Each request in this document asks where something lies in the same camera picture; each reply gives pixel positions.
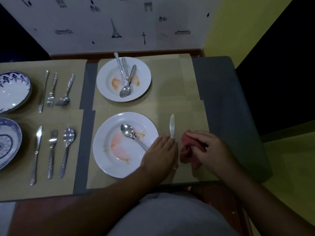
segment red cloth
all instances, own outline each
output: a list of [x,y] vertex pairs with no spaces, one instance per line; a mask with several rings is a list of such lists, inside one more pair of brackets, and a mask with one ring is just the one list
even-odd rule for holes
[[186,132],[181,137],[181,142],[183,143],[183,148],[180,150],[179,153],[179,160],[181,162],[187,161],[187,159],[190,161],[192,169],[196,170],[198,169],[202,164],[199,161],[199,159],[192,153],[191,146],[197,146],[200,150],[203,152],[206,152],[206,145],[199,140],[190,138],[186,135]]

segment forearm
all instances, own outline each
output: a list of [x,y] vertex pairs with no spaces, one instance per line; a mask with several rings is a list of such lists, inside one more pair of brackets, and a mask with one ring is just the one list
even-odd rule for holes
[[108,232],[154,184],[142,169],[48,218],[32,235],[100,235]]
[[231,170],[222,180],[240,198],[250,219],[262,235],[315,235],[314,226],[243,170]]

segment person's left arm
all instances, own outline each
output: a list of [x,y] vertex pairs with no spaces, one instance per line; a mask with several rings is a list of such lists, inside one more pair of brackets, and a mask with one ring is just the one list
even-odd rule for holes
[[178,155],[174,139],[158,137],[140,167],[116,183],[85,196],[75,204],[23,229],[24,235],[101,235],[110,231],[152,188],[171,172]]

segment person's right arm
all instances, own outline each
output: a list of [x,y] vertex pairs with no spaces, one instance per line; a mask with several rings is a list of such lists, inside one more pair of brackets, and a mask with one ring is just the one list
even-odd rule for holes
[[240,198],[261,235],[315,235],[315,227],[255,182],[242,169],[226,143],[216,135],[206,131],[186,134],[209,146],[206,152],[198,147],[192,150],[200,162]]

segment fork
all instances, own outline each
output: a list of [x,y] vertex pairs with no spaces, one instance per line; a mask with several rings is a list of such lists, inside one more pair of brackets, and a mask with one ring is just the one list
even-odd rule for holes
[[53,91],[54,91],[54,89],[55,89],[57,79],[58,79],[58,74],[55,73],[55,77],[53,78],[53,86],[51,87],[51,91],[50,91],[49,96],[48,96],[48,98],[47,98],[47,105],[48,105],[49,107],[52,107],[52,106],[53,106],[53,102],[54,102],[54,99],[55,99],[55,97],[54,97],[54,95],[53,95]]
[[57,143],[58,130],[50,131],[50,139],[49,139],[49,165],[48,165],[48,179],[53,177],[53,149],[55,144]]

